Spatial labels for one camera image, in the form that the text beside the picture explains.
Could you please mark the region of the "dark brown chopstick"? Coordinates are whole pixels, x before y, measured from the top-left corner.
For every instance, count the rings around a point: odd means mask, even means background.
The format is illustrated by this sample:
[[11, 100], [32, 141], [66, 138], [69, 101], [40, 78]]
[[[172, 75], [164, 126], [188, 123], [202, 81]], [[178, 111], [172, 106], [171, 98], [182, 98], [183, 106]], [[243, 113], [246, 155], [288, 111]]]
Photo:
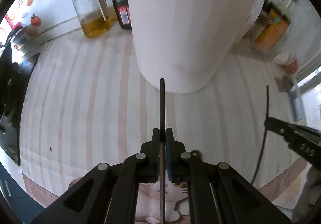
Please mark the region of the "dark brown chopstick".
[[160, 222], [165, 223], [165, 184], [166, 184], [166, 136], [165, 136], [165, 80], [160, 79]]

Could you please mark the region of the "orange fruit magnet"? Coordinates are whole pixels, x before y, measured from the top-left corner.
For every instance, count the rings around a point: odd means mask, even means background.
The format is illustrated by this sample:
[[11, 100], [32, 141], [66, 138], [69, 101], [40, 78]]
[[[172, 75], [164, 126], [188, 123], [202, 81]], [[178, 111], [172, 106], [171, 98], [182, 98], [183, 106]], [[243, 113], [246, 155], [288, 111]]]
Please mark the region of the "orange fruit magnet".
[[41, 25], [41, 19], [39, 18], [39, 16], [33, 14], [31, 16], [30, 23], [32, 26], [39, 27]]

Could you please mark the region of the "black chopstick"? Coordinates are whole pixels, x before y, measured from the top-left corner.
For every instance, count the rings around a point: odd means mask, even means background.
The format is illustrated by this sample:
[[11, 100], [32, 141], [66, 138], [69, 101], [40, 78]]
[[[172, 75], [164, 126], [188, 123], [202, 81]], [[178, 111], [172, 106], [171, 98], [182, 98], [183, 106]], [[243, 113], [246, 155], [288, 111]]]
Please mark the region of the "black chopstick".
[[[266, 85], [265, 120], [268, 117], [269, 117], [269, 85]], [[260, 153], [259, 153], [259, 156], [258, 156], [258, 160], [257, 160], [256, 168], [255, 168], [255, 171], [254, 171], [254, 175], [253, 175], [252, 180], [251, 180], [251, 185], [254, 185], [254, 182], [255, 182], [255, 180], [257, 178], [257, 175], [259, 173], [259, 170], [260, 170], [260, 165], [261, 165], [262, 157], [263, 157], [263, 154], [264, 154], [266, 138], [267, 138], [267, 129], [266, 129], [266, 127], [264, 127], [262, 145], [261, 145]]]

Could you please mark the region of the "black gas stove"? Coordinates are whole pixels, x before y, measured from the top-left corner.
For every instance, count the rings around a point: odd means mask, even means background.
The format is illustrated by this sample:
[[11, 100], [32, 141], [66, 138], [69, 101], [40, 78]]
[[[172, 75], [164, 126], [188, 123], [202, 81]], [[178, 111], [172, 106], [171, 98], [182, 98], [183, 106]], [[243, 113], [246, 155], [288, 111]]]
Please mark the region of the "black gas stove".
[[29, 80], [38, 59], [39, 54], [36, 54], [20, 64], [14, 62], [9, 41], [1, 55], [1, 148], [17, 165], [21, 165], [22, 109]]

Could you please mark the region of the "glass oil dispenser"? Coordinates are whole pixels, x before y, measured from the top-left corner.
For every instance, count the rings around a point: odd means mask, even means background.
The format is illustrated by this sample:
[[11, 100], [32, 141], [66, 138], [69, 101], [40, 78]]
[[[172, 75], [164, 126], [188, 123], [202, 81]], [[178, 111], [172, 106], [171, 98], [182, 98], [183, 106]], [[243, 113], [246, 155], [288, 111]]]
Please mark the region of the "glass oil dispenser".
[[109, 29], [109, 10], [106, 0], [72, 0], [84, 35], [96, 38]]

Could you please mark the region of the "white cylindrical utensil holder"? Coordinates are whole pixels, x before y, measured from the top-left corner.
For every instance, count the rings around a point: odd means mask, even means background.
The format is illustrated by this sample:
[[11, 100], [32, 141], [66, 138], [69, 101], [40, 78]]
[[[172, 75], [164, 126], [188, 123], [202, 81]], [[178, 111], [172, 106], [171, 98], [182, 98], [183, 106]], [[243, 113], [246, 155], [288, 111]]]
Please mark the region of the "white cylindrical utensil holder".
[[154, 87], [203, 88], [245, 23], [255, 0], [128, 0], [137, 64]]

